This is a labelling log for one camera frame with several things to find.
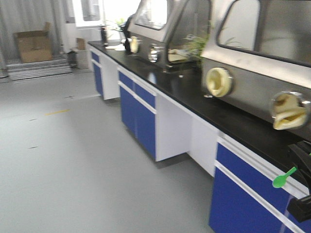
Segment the black bottle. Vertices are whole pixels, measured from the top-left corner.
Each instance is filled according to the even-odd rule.
[[[103,46],[107,46],[108,39],[107,39],[107,27],[106,26],[101,27],[101,36],[102,36]]]

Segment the green plastic spoon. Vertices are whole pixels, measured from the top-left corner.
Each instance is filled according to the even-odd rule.
[[[286,172],[284,175],[280,175],[277,176],[274,180],[273,180],[273,187],[274,188],[281,188],[283,187],[283,185],[286,183],[286,179],[287,177],[289,177],[290,175],[292,175],[295,171],[297,171],[296,167],[293,167],[292,169],[290,169],[288,172]]]

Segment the glove box window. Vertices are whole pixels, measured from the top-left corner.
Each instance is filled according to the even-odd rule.
[[[234,50],[311,66],[311,1],[238,0],[218,43]]]

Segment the cardboard box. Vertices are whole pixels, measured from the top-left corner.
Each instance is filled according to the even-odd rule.
[[[86,41],[83,38],[77,38],[77,49],[79,50],[86,49]]]
[[[48,36],[50,23],[43,31],[14,33],[22,62],[40,62],[52,60],[51,42]]]

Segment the curtain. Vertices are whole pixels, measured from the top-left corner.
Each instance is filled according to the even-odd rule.
[[[52,54],[59,54],[59,13],[56,0],[0,0],[0,50],[5,60],[19,58],[13,33],[42,30],[50,22]]]

